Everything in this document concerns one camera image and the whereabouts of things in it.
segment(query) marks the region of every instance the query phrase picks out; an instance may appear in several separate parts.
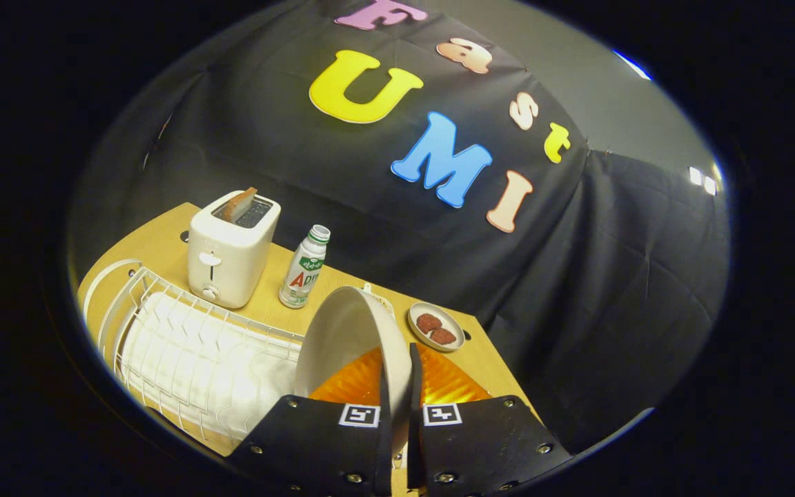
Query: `foam letter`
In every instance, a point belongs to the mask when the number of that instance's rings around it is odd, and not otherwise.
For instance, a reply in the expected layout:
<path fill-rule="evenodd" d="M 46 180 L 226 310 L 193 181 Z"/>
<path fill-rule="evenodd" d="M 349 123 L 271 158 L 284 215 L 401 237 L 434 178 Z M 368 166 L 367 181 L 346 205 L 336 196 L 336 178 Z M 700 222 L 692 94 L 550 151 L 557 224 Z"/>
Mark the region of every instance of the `foam letter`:
<path fill-rule="evenodd" d="M 511 101 L 508 113 L 520 129 L 527 131 L 533 127 L 534 117 L 539 117 L 539 104 L 533 100 L 532 95 L 521 91 L 517 94 L 517 101 Z"/>
<path fill-rule="evenodd" d="M 514 217 L 520 210 L 520 203 L 527 194 L 532 193 L 533 185 L 529 179 L 513 170 L 505 174 L 508 175 L 508 186 L 505 186 L 499 204 L 492 211 L 487 212 L 487 220 L 492 226 L 498 227 L 505 233 L 511 233 L 514 231 Z"/>
<path fill-rule="evenodd" d="M 545 138 L 545 155 L 548 155 L 554 164 L 560 164 L 562 160 L 559 153 L 560 147 L 566 147 L 566 150 L 569 150 L 570 144 L 567 138 L 569 138 L 569 131 L 564 126 L 551 123 L 551 132 L 548 134 L 548 138 Z"/>
<path fill-rule="evenodd" d="M 449 43 L 441 43 L 436 47 L 438 53 L 453 62 L 460 62 L 462 66 L 473 72 L 485 75 L 489 72 L 487 65 L 493 61 L 489 50 L 462 38 L 450 38 Z"/>
<path fill-rule="evenodd" d="M 413 7 L 405 6 L 403 3 L 392 2 L 392 0 L 375 0 L 369 6 L 358 10 L 350 16 L 345 16 L 335 20 L 337 24 L 344 24 L 352 28 L 363 29 L 363 31 L 370 31 L 376 29 L 373 24 L 376 19 L 381 18 L 382 24 L 391 26 L 403 22 L 406 19 L 406 14 L 410 14 L 415 20 L 424 20 L 428 18 L 429 14 Z"/>
<path fill-rule="evenodd" d="M 455 150 L 455 124 L 444 114 L 429 113 L 429 128 L 413 146 L 404 160 L 394 161 L 391 172 L 408 182 L 417 182 L 425 170 L 425 189 L 438 186 L 438 198 L 455 208 L 464 204 L 464 194 L 484 167 L 492 164 L 493 155 L 481 145 L 472 145 L 457 155 Z"/>
<path fill-rule="evenodd" d="M 366 104 L 345 98 L 345 88 L 364 70 L 376 69 L 379 61 L 354 50 L 340 50 L 337 60 L 321 73 L 308 89 L 312 104 L 322 113 L 359 124 L 377 122 L 387 116 L 412 88 L 422 88 L 422 79 L 397 67 L 389 69 L 391 80 Z"/>

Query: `letter i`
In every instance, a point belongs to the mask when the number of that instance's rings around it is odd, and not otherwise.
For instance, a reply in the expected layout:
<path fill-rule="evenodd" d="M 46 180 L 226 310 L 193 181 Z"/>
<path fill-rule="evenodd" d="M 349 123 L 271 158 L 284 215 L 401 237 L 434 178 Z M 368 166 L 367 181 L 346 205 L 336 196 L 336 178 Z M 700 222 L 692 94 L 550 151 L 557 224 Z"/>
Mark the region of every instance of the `letter i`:
<path fill-rule="evenodd" d="M 505 233 L 511 233 L 514 231 L 514 217 L 517 216 L 523 199 L 527 194 L 532 193 L 533 185 L 529 179 L 514 170 L 509 170 L 505 174 L 508 176 L 508 186 L 505 186 L 499 204 L 492 211 L 487 212 L 487 220 Z"/>

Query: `white toaster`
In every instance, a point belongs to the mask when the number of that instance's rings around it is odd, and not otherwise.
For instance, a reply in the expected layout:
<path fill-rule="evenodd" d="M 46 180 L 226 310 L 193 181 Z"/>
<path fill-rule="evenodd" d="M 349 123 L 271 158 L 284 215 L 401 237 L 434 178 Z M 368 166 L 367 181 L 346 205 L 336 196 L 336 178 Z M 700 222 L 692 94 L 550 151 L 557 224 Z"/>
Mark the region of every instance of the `white toaster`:
<path fill-rule="evenodd" d="M 266 265 L 281 206 L 256 195 L 233 222 L 223 211 L 237 190 L 195 214 L 189 224 L 189 287 L 205 300 L 231 309 L 243 307 Z"/>

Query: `letter u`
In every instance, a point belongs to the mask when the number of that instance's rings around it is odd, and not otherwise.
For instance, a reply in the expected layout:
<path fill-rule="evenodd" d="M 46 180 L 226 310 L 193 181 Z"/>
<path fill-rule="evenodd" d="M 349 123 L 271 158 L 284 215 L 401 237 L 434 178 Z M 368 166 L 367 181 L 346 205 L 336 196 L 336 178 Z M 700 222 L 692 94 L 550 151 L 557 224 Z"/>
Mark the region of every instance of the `letter u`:
<path fill-rule="evenodd" d="M 412 88 L 422 88 L 422 79 L 413 73 L 393 67 L 391 80 L 379 94 L 366 104 L 345 98 L 345 88 L 362 75 L 364 70 L 376 69 L 379 61 L 354 50 L 340 50 L 337 60 L 321 73 L 308 89 L 312 104 L 322 113 L 350 123 L 369 124 L 389 115 L 395 105 Z"/>

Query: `letter m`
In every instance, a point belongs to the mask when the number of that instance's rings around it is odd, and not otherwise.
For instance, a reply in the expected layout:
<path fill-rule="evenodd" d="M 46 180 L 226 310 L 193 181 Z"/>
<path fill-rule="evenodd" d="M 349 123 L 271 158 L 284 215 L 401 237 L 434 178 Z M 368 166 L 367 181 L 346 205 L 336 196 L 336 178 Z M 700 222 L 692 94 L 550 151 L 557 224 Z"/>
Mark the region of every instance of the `letter m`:
<path fill-rule="evenodd" d="M 493 157 L 481 145 L 472 145 L 457 155 L 455 150 L 455 124 L 444 114 L 429 113 L 429 129 L 413 146 L 404 160 L 394 161 L 391 172 L 408 182 L 422 178 L 422 165 L 428 160 L 425 170 L 425 189 L 438 186 L 438 198 L 455 208 L 464 204 L 464 194 L 484 167 L 492 164 Z"/>

